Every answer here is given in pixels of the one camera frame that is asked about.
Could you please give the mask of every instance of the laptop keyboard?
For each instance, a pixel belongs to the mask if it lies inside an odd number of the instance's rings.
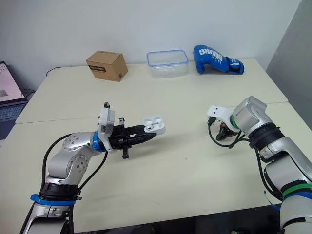
[[[0,110],[0,122],[15,120],[20,115],[24,106],[12,106]]]

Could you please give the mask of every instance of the brown box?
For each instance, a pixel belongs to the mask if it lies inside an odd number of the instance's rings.
[[[128,72],[122,54],[96,51],[86,60],[95,78],[121,81]]]

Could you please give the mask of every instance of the black wire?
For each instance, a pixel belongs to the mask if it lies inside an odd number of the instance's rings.
[[[22,233],[24,232],[24,229],[26,228],[26,224],[27,224],[27,222],[28,222],[28,220],[29,220],[29,217],[30,217],[30,215],[31,215],[31,212],[33,211],[34,205],[35,205],[35,202],[34,202],[34,203],[32,204],[32,206],[30,207],[30,209],[29,209],[29,211],[28,211],[28,214],[27,214],[27,216],[26,216],[26,218],[25,218],[25,220],[24,220],[23,226],[21,227],[21,230],[20,230],[19,234],[22,234]]]
[[[51,70],[47,71],[47,73],[45,74],[45,76],[47,77],[47,76],[48,76],[48,73],[51,72],[52,70],[56,69],[56,68],[60,68],[60,67],[52,68]]]
[[[247,138],[244,138],[245,134],[243,134],[240,138],[236,137],[236,139],[230,144],[230,145],[222,145],[220,144],[219,142],[217,142],[212,134],[211,134],[211,129],[210,129],[210,125],[208,125],[208,132],[209,132],[209,136],[210,138],[213,140],[214,143],[216,143],[217,145],[221,146],[221,147],[229,147],[229,148],[232,148],[234,145],[236,145],[238,142],[240,141],[247,141],[247,142],[251,142],[249,139]],[[262,171],[262,166],[261,166],[261,161],[260,161],[260,155],[259,155],[259,151],[257,149],[256,146],[252,146],[254,148],[254,151],[255,151],[255,154],[256,154],[256,158],[257,158],[257,162],[258,162],[258,168],[259,168],[259,172],[260,172],[260,177],[261,177],[261,180],[262,180],[262,183],[264,185],[264,187],[266,188],[266,190],[269,191],[270,194],[272,194],[272,196],[274,196],[276,199],[280,200],[280,201],[283,201],[283,198],[278,195],[277,193],[274,193],[268,186],[265,178],[264,178],[264,175],[263,175],[263,171]]]
[[[30,90],[30,91],[35,92],[35,90],[33,90],[33,89],[22,89],[21,91],[23,92],[24,90]]]
[[[74,205],[71,205],[69,207],[69,230],[70,230],[70,234],[75,234],[73,218],[74,218]]]
[[[64,135],[62,137],[60,137],[59,139],[57,139],[50,147],[49,149],[47,150],[47,152],[45,153],[44,155],[44,158],[43,158],[43,163],[42,163],[42,179],[41,179],[41,188],[40,188],[40,192],[39,192],[39,195],[44,187],[44,184],[45,184],[45,170],[46,170],[46,162],[47,162],[47,159],[48,159],[48,156],[51,152],[51,150],[53,149],[53,147],[59,143],[61,140],[67,138],[68,136],[70,136],[71,134],[67,134],[67,135]],[[76,192],[76,195],[81,191],[81,189],[88,183],[88,181],[99,171],[99,169],[103,166],[104,162],[106,161],[106,158],[107,158],[107,154],[108,152],[106,151],[105,152],[105,156],[104,156],[104,159],[103,161],[100,163],[100,165],[95,169],[95,171],[83,182],[83,184],[77,189],[77,192]],[[35,202],[33,203],[33,205],[31,206],[30,210],[28,211],[28,214],[26,216],[26,219],[23,223],[23,226],[22,226],[22,229],[20,231],[20,234],[23,233],[24,229],[25,229],[25,226],[28,222],[28,219],[29,219],[29,216],[31,215],[31,212],[33,210],[33,207],[34,207],[34,204]],[[74,222],[73,222],[73,218],[74,218],[74,206],[71,205],[69,207],[69,228],[70,228],[70,232],[71,234],[74,234]]]
[[[231,144],[229,144],[229,145],[223,145],[223,144],[220,144],[219,142],[217,142],[217,141],[214,139],[213,135],[211,134],[210,125],[208,125],[208,133],[209,133],[209,136],[210,136],[211,140],[212,140],[215,144],[217,144],[218,146],[221,146],[221,147],[229,147],[230,149],[233,148],[233,146],[235,146],[235,145],[236,145],[238,142],[240,142],[240,141],[248,141],[248,142],[250,142],[249,139],[244,138],[245,134],[243,134],[241,137],[239,137],[240,134],[241,134],[241,132],[242,132],[242,131],[239,131],[239,133],[238,133],[236,139],[235,139]]]
[[[106,161],[108,152],[105,152],[105,156],[99,166],[95,169],[95,171],[82,183],[82,185],[78,188],[78,192],[82,190],[82,188],[89,182],[89,180],[99,171],[99,169],[103,166],[104,162]]]
[[[39,192],[39,195],[41,193],[41,190],[43,189],[44,187],[44,184],[45,184],[45,170],[46,170],[46,163],[47,163],[47,159],[48,159],[48,156],[49,156],[49,153],[51,152],[52,148],[57,144],[59,143],[61,140],[69,137],[71,134],[67,134],[67,135],[64,135],[62,136],[61,138],[57,139],[56,141],[54,141],[54,143],[49,147],[49,149],[47,150],[47,152],[45,153],[44,157],[43,157],[43,163],[42,163],[42,179],[41,179],[41,188],[40,188],[40,192]]]
[[[31,95],[31,94],[33,94],[33,93],[35,93],[36,91],[35,90],[33,90],[33,89],[22,89],[20,92],[21,92],[21,97],[23,97],[23,95],[25,96],[25,94],[24,94],[24,91],[25,90],[30,90],[31,92],[25,97],[25,98],[27,98],[29,95]]]
[[[77,189],[77,192],[75,196],[77,196],[82,188],[89,182],[89,180],[99,171],[99,169],[103,166],[104,162],[106,161],[108,152],[105,152],[105,156],[102,160],[102,162],[99,164],[99,166],[94,170],[94,172],[82,183],[82,185]],[[70,210],[69,210],[69,225],[70,225],[70,233],[74,234],[74,206],[71,205]]]
[[[262,171],[262,166],[261,166],[261,161],[260,161],[260,155],[259,155],[259,151],[258,149],[256,148],[256,146],[253,146],[254,148],[254,151],[255,151],[255,155],[256,155],[256,158],[257,158],[257,162],[258,162],[258,168],[259,168],[259,172],[260,172],[260,177],[261,177],[261,180],[262,180],[262,183],[264,185],[264,187],[266,188],[266,190],[269,191],[270,194],[272,194],[272,196],[274,196],[276,199],[280,200],[280,201],[283,201],[283,198],[281,196],[279,196],[278,194],[274,193],[268,186],[265,178],[264,178],[264,175],[263,175],[263,171]]]
[[[29,95],[34,94],[35,92],[31,92],[29,94],[27,94],[27,96],[25,96],[25,98],[27,98]]]

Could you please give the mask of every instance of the blue boxing glove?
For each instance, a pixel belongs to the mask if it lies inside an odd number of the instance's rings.
[[[205,64],[210,65],[221,72],[231,74],[243,74],[244,72],[244,65],[241,61],[234,58],[224,57],[217,50],[206,45],[195,46],[193,55],[198,73],[203,73],[205,71]]]

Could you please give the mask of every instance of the laptop screen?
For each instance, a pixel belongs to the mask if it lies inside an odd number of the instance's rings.
[[[0,62],[0,102],[24,98],[4,62]]]

